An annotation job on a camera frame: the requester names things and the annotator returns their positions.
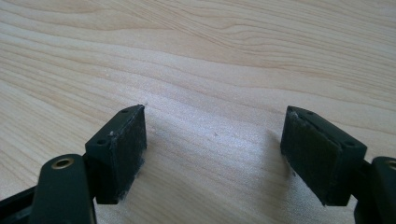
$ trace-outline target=wooden table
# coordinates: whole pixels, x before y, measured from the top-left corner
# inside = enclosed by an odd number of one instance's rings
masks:
[[[287,105],[396,157],[396,4],[3,0],[0,199],[146,106],[148,150],[99,223],[354,223],[279,151]]]

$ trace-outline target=black rubber pad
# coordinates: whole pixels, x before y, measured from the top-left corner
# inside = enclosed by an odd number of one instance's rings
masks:
[[[347,205],[349,179],[367,146],[321,116],[288,106],[280,148],[323,205]]]
[[[97,180],[90,188],[98,203],[118,203],[144,162],[144,108],[135,105],[121,110],[85,144],[89,175],[96,175],[90,179]]]

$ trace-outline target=black plastic part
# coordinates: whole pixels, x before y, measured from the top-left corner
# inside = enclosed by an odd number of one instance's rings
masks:
[[[147,147],[144,107],[121,110],[85,145],[92,194],[116,204],[131,187]]]
[[[351,178],[352,195],[358,200],[354,211],[356,224],[382,223],[370,184],[372,168],[368,161],[363,161]]]
[[[81,156],[63,155],[43,165],[29,223],[96,223]]]
[[[1,201],[0,223],[28,223],[34,196],[35,187],[32,187]]]
[[[288,106],[281,152],[325,205],[347,205],[367,146],[321,116]]]
[[[389,157],[373,159],[370,180],[382,222],[396,223],[396,160]]]

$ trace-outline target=hole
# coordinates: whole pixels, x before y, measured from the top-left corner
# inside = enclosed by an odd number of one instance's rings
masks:
[[[97,143],[99,146],[101,146],[101,145],[104,145],[106,142],[107,142],[107,141],[106,141],[105,139],[100,139],[100,140],[98,140],[96,143]]]
[[[353,142],[346,141],[346,145],[349,147],[354,147],[355,144]]]
[[[388,166],[392,170],[396,170],[396,161],[387,161]]]
[[[70,161],[64,160],[64,161],[58,161],[56,162],[56,166],[66,166],[69,164]]]
[[[70,166],[71,164],[73,164],[73,162],[74,160],[72,158],[63,158],[54,162],[51,167],[54,170],[60,170]]]

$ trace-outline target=wood grain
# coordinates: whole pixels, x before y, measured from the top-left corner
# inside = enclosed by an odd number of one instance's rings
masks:
[[[99,223],[354,223],[279,152],[287,105],[396,157],[396,4],[0,1],[0,199],[146,106],[146,163]]]

